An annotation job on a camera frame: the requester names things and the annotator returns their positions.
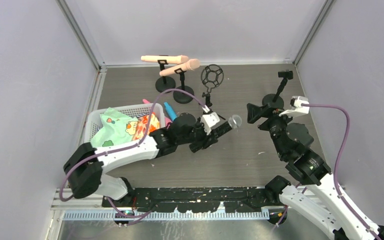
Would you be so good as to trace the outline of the black round base clip stand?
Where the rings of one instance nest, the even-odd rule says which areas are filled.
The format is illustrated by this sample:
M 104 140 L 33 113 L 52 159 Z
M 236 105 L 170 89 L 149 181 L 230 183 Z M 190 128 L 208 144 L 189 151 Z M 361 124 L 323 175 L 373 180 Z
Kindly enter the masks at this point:
M 166 59 L 159 59 L 157 63 L 159 64 L 160 71 L 165 70 L 165 65 L 169 64 Z M 155 82 L 155 88 L 160 93 L 167 89 L 173 89 L 175 87 L 176 81 L 170 76 L 160 76 Z

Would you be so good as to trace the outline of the black glitter microphone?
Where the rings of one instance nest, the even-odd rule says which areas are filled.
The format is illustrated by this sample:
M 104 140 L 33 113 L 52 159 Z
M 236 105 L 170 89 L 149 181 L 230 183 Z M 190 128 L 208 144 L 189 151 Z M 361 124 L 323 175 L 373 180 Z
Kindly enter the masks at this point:
M 238 129 L 242 125 L 242 118 L 234 114 L 226 122 L 212 130 L 213 136 L 219 138 L 231 130 Z

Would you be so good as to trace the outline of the beige microphone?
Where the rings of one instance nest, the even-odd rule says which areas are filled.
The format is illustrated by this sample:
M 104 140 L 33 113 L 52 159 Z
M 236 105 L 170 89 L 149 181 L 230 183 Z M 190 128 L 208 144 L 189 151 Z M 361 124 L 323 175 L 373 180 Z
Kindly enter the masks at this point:
M 177 55 L 177 56 L 169 56 L 169 55 L 143 55 L 140 58 L 143 62 L 147 63 L 158 63 L 158 64 L 174 64 L 180 65 L 190 60 L 190 58 L 186 55 Z
M 185 63 L 169 67 L 167 69 L 161 70 L 159 75 L 161 77 L 166 77 L 173 74 L 180 74 L 187 71 L 193 71 L 201 66 L 201 62 L 197 58 L 190 59 Z

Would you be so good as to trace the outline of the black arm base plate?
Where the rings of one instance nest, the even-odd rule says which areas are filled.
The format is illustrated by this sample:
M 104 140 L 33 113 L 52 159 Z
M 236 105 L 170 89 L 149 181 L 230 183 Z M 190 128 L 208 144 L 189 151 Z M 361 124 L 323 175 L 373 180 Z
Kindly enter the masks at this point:
M 157 213 L 256 213 L 285 209 L 278 197 L 263 187 L 137 187 L 113 204 L 121 210 Z

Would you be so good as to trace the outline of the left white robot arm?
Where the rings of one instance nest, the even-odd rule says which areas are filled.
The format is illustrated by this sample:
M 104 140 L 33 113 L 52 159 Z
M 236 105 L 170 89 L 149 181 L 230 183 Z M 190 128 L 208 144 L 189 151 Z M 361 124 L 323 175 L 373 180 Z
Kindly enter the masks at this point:
M 130 184 L 123 177 L 109 176 L 108 172 L 138 161 L 170 155 L 179 145 L 202 147 L 219 122 L 215 112 L 199 118 L 183 113 L 169 127 L 154 130 L 140 140 L 105 147 L 83 143 L 64 164 L 63 183 L 69 184 L 71 198 L 83 199 L 99 194 L 120 200 L 130 192 Z

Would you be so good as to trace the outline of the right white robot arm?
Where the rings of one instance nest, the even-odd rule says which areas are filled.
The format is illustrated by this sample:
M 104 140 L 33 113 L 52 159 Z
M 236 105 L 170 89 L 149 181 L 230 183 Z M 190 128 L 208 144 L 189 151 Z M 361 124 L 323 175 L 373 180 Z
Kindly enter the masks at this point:
M 314 138 L 307 127 L 293 123 L 299 109 L 283 110 L 270 104 L 246 105 L 247 122 L 265 121 L 258 126 L 267 131 L 288 173 L 323 203 L 319 206 L 284 177 L 277 175 L 265 185 L 269 198 L 295 209 L 331 240 L 384 240 L 384 225 L 367 217 L 336 182 L 334 172 L 322 157 L 311 150 Z

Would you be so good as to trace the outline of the black tripod shock mount stand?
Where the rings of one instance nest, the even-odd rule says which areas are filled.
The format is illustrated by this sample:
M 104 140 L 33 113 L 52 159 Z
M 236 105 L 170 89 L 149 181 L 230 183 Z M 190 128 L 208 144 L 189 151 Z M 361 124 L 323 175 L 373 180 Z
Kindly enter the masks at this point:
M 201 96 L 205 98 L 205 104 L 209 108 L 213 105 L 211 102 L 211 92 L 222 84 L 224 78 L 224 71 L 221 66 L 217 64 L 209 64 L 201 71 L 201 83 L 206 89 Z

